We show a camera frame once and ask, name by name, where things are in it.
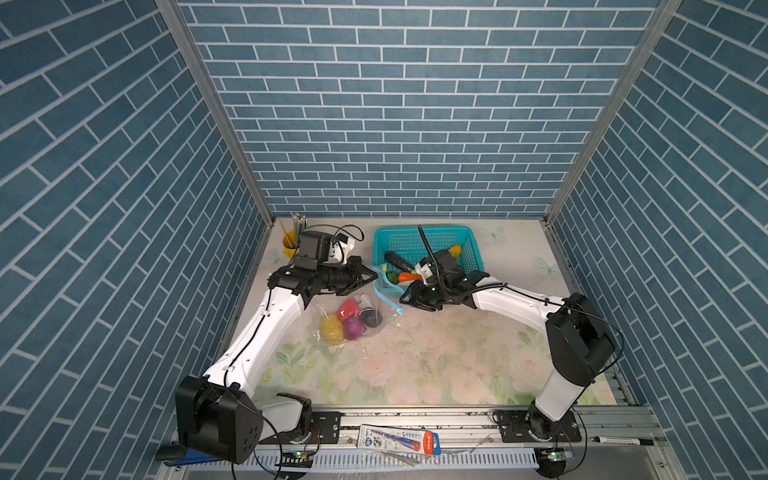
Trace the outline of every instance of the yellow pen holder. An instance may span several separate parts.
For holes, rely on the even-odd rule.
[[[288,232],[288,235],[283,237],[283,247],[285,247],[283,253],[285,253],[288,258],[293,258],[298,250],[298,248],[292,248],[292,245],[296,245],[296,231],[294,230],[291,230]]]

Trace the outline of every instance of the carrot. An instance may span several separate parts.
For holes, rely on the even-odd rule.
[[[410,282],[412,280],[421,280],[421,279],[422,279],[422,276],[421,275],[416,275],[415,273],[405,273],[405,272],[403,272],[403,273],[400,273],[397,276],[397,280],[399,282]]]

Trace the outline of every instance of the plastic bag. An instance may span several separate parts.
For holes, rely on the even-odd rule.
[[[373,336],[398,314],[372,285],[348,296],[316,296],[307,310],[316,317],[318,343],[335,345]]]

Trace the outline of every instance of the toy fruit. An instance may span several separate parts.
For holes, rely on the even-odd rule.
[[[381,325],[383,320],[382,314],[373,308],[362,309],[362,312],[360,312],[360,319],[362,319],[362,322],[370,329],[375,329],[377,326]]]
[[[454,245],[453,247],[448,249],[448,252],[451,254],[453,258],[458,260],[458,258],[462,255],[462,246]]]
[[[398,275],[399,274],[397,272],[387,272],[386,273],[386,279],[389,280],[389,282],[392,285],[397,285],[398,283],[400,283],[400,280],[397,280],[397,276]]]
[[[320,320],[320,336],[332,343],[344,341],[344,325],[338,316],[331,313]]]
[[[397,276],[397,280],[400,282],[412,282],[413,280],[421,280],[421,275],[416,275],[415,273],[400,273]]]
[[[352,315],[344,322],[344,338],[347,340],[357,340],[366,332],[366,325],[362,322],[360,315]]]
[[[341,304],[337,314],[339,315],[339,319],[342,322],[345,322],[346,319],[350,318],[352,315],[360,314],[360,305],[357,304],[355,299],[349,298],[346,302]]]

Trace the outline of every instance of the black marker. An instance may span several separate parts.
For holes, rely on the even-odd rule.
[[[626,437],[594,437],[592,442],[597,443],[612,443],[615,445],[646,445],[651,446],[654,444],[650,439],[629,439]]]

